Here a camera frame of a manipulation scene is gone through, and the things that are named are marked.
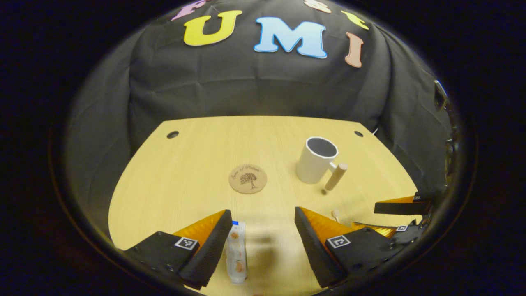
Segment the blue letter m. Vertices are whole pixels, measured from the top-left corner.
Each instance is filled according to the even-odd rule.
[[[291,30],[281,18],[277,17],[260,17],[256,23],[261,24],[261,40],[258,45],[254,46],[254,50],[257,52],[272,53],[278,51],[278,46],[274,44],[275,36],[286,52],[292,51],[294,46],[302,40],[301,46],[298,47],[298,53],[317,58],[327,57],[321,41],[321,33],[325,27],[320,24],[303,22]]]

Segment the mug handle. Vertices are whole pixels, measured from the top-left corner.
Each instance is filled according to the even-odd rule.
[[[336,184],[340,181],[341,177],[343,177],[343,174],[347,172],[348,166],[344,163],[340,163],[337,166],[334,163],[329,163],[329,169],[332,172],[332,176],[327,181],[327,184],[325,184],[325,189],[328,191],[331,191],[334,189]]]

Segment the wooden table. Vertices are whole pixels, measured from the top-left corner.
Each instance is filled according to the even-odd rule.
[[[179,135],[168,139],[167,134]],[[322,136],[339,150],[336,163],[349,170],[334,190],[330,177],[314,185],[295,174],[305,139]],[[234,191],[230,171],[261,166],[266,187],[255,194]],[[309,295],[323,290],[309,265],[294,224],[296,206],[340,222],[404,225],[420,216],[373,214],[375,202],[409,196],[416,187],[389,150],[360,123],[290,116],[225,116],[161,123],[134,155],[115,188],[109,230],[126,250],[155,231],[173,233],[215,212],[230,209],[246,222],[248,279],[234,285],[223,253],[200,293],[207,295]]]

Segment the cork coaster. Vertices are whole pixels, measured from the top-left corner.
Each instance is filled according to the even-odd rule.
[[[228,182],[239,193],[253,194],[267,185],[267,173],[257,165],[244,164],[232,170]]]

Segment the yellow letter u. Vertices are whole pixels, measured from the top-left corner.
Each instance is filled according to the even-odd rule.
[[[209,15],[194,18],[185,23],[185,43],[191,46],[201,46],[219,42],[228,38],[234,31],[236,24],[236,16],[240,15],[242,11],[225,11],[218,14],[221,17],[221,28],[213,34],[203,34],[205,22],[211,18]]]

